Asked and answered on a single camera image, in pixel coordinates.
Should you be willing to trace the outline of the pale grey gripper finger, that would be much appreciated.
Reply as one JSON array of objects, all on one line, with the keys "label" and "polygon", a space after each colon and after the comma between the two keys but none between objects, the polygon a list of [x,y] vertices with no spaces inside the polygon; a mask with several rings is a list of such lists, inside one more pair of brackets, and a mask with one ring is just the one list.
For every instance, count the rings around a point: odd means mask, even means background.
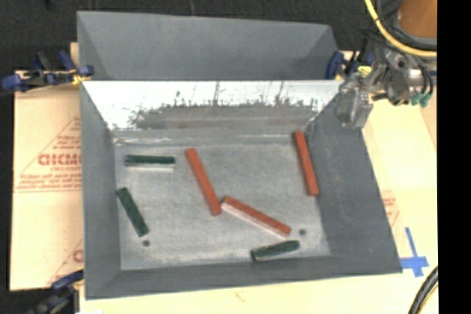
[{"label": "pale grey gripper finger", "polygon": [[353,98],[352,128],[361,129],[365,126],[373,108],[367,93],[357,93]]},{"label": "pale grey gripper finger", "polygon": [[342,88],[336,104],[336,116],[341,122],[352,122],[355,115],[356,89]]}]

